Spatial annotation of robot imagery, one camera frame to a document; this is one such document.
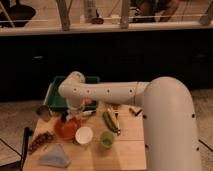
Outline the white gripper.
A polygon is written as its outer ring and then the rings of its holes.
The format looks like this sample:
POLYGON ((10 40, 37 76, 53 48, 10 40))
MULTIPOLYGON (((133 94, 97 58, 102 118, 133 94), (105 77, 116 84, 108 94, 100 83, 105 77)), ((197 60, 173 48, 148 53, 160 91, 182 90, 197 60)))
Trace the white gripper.
POLYGON ((67 106, 68 106, 68 113, 73 117, 79 116, 85 109, 85 104, 82 100, 77 102, 68 100, 67 106))

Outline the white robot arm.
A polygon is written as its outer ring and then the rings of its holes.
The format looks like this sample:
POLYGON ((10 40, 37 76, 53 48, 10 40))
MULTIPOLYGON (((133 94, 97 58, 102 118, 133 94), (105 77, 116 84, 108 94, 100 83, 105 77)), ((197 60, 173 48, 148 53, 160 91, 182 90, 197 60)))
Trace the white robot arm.
POLYGON ((74 113, 85 98, 140 107, 147 171, 202 171, 194 103, 181 81, 164 76, 150 82, 91 84, 73 71, 58 92, 74 113))

